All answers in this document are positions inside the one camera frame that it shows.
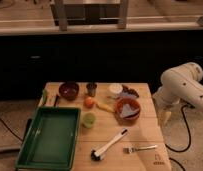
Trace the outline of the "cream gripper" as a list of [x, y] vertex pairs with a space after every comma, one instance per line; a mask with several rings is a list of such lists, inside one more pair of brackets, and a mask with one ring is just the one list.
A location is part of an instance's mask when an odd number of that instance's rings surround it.
[[171, 105], [159, 105], [157, 107], [158, 109], [158, 120], [159, 120], [159, 125], [164, 126], [168, 120], [171, 117]]

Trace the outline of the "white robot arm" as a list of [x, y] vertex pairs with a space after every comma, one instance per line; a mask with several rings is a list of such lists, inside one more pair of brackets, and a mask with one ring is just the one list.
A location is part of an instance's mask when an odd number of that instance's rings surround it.
[[170, 109], [184, 100], [203, 112], [202, 67], [188, 62], [165, 70], [160, 77], [161, 86], [152, 95], [160, 126], [171, 116]]

